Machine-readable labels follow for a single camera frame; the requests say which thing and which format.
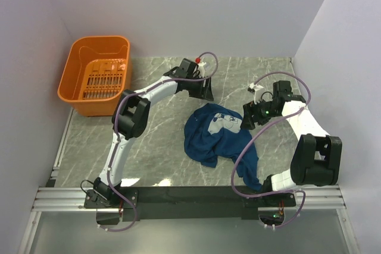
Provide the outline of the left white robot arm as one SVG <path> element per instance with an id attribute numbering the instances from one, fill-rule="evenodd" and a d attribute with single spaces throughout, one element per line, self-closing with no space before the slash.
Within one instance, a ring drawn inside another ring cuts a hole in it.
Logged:
<path id="1" fill-rule="evenodd" d="M 136 90 L 124 90 L 113 115 L 113 141 L 107 161 L 93 189 L 103 206 L 110 208 L 119 200 L 118 188 L 123 179 L 123 168 L 135 140 L 142 135 L 148 124 L 152 106 L 168 96 L 187 91 L 192 98 L 213 101 L 212 74 L 207 75 L 209 64 L 197 58 L 182 59 L 149 86 Z"/>

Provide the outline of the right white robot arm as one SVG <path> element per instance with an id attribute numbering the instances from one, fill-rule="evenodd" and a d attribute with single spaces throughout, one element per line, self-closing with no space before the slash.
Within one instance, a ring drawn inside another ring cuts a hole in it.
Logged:
<path id="1" fill-rule="evenodd" d="M 248 91 L 254 100 L 243 106 L 242 129 L 253 130 L 276 117 L 286 117 L 298 144 L 290 167 L 266 178 L 261 188 L 262 201 L 269 206 L 282 199 L 282 190 L 298 186 L 331 186 L 337 183 L 341 163 L 342 141 L 331 136 L 315 120 L 307 101 L 293 93 L 289 81 L 273 83 L 272 100 L 263 99 L 264 87 L 251 83 Z"/>

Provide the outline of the blue mickey mouse t-shirt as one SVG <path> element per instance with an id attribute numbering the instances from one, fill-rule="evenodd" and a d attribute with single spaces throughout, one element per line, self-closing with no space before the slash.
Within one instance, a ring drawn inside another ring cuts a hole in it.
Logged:
<path id="1" fill-rule="evenodd" d="M 188 118 L 184 127 L 184 151 L 203 166 L 214 168 L 218 157 L 236 162 L 251 141 L 248 130 L 241 129 L 242 116 L 217 104 L 205 104 Z"/>

